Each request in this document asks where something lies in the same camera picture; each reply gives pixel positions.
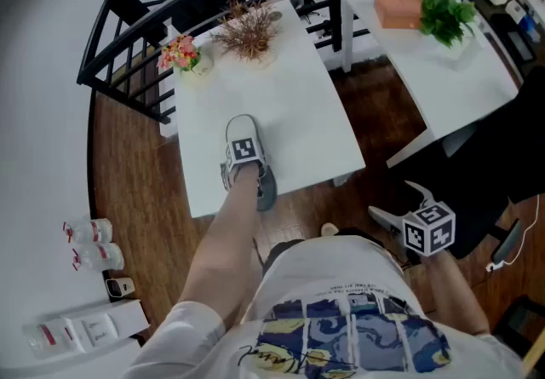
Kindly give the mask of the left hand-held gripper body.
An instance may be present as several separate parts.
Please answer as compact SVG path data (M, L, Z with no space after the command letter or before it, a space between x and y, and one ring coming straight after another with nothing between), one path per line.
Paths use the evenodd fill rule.
M225 189L229 191L235 181L234 170L238 172L240 167L245 164L257 164L259 170L257 197L262 198L261 178L266 174L266 162L261 144L257 139L255 137L246 137L228 140L225 154L226 160L220 164L221 179Z

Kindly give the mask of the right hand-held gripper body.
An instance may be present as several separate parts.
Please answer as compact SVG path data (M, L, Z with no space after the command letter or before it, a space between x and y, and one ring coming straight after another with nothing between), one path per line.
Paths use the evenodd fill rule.
M456 214L442 201L429 200L402 218L404 247L432 256L454 244Z

